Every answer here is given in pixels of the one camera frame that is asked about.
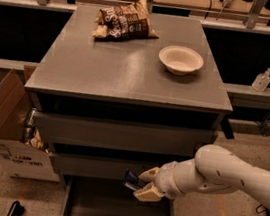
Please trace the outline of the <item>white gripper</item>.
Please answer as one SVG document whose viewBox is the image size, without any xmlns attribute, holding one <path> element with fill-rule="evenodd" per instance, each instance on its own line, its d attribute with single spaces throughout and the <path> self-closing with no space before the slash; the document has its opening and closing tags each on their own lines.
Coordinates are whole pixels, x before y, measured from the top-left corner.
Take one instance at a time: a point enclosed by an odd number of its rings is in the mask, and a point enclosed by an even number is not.
<svg viewBox="0 0 270 216">
<path fill-rule="evenodd" d="M 188 169 L 188 164 L 173 161 L 160 168 L 154 167 L 146 170 L 139 175 L 139 179 L 148 184 L 133 192 L 133 195 L 139 201 L 145 202 L 159 202 L 163 196 L 172 200 L 183 196 L 180 183 L 183 176 L 186 176 Z"/>
</svg>

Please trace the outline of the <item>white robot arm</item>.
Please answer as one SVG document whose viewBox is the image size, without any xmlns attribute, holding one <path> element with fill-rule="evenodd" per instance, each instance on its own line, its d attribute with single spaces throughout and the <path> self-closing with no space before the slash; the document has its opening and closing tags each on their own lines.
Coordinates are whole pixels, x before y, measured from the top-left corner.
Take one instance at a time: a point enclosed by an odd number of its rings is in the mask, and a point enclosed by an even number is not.
<svg viewBox="0 0 270 216">
<path fill-rule="evenodd" d="M 202 146 L 191 160 L 151 168 L 139 179 L 146 182 L 133 192 L 139 201 L 174 200 L 190 192 L 228 194 L 240 189 L 270 210 L 270 171 L 250 165 L 217 145 Z"/>
</svg>

